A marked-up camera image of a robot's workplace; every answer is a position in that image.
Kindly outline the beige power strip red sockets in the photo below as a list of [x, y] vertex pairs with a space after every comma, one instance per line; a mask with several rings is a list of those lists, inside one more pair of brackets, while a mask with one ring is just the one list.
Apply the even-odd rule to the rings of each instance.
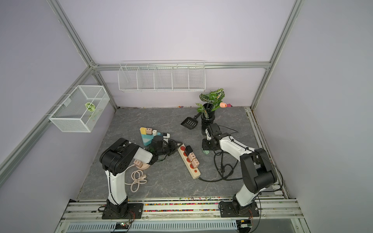
[[181, 144], [177, 150], [192, 178], [198, 179], [201, 175], [198, 169], [200, 163], [196, 159], [195, 154], [193, 152], [190, 152], [190, 148], [188, 148], [184, 144]]

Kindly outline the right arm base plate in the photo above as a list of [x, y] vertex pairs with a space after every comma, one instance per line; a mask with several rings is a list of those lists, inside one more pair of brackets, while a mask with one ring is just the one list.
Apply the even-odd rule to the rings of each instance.
[[247, 206], [240, 206], [237, 201], [224, 202], [218, 204], [221, 217], [259, 217], [259, 208], [256, 202]]

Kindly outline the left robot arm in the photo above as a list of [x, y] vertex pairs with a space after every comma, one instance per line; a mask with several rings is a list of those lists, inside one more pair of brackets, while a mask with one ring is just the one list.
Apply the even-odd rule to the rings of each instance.
[[180, 141], [155, 136], [145, 148], [125, 138], [119, 138], [107, 148], [100, 156], [100, 163], [107, 176], [108, 207], [117, 213], [126, 209], [128, 198], [125, 191], [125, 171], [133, 160], [153, 165], [159, 161], [159, 156], [172, 155], [181, 144]]

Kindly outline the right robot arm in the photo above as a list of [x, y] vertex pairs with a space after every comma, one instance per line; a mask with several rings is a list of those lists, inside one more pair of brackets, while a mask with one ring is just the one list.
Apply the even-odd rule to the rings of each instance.
[[238, 142], [230, 134], [222, 133], [216, 123], [207, 126], [205, 132], [203, 149], [222, 150], [240, 162], [243, 187], [233, 198], [237, 210], [251, 206], [260, 192], [277, 182], [275, 168], [263, 148], [254, 149]]

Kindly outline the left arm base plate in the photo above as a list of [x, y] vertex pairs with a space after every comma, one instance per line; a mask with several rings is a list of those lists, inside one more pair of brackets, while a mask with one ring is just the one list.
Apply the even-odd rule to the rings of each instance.
[[102, 219], [141, 219], [144, 204], [127, 203], [122, 206], [107, 205], [103, 211]]

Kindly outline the black USB charger plug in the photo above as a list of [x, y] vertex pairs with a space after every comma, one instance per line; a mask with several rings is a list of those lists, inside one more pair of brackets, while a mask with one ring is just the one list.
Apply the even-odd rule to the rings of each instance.
[[189, 154], [192, 153], [192, 152], [193, 152], [192, 147], [191, 146], [186, 146], [186, 148], [185, 148], [186, 155], [189, 156]]

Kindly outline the pink USB charger plug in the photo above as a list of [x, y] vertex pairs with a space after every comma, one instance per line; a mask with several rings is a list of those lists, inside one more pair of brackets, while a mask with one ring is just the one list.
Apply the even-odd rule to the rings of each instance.
[[199, 163], [199, 161], [198, 161], [197, 158], [193, 159], [193, 160], [191, 161], [191, 164], [190, 164], [190, 166], [191, 166], [193, 169], [198, 168], [199, 165], [200, 165], [200, 163]]
[[191, 163], [194, 159], [196, 158], [195, 154], [193, 152], [191, 152], [189, 155], [188, 155], [188, 161]]

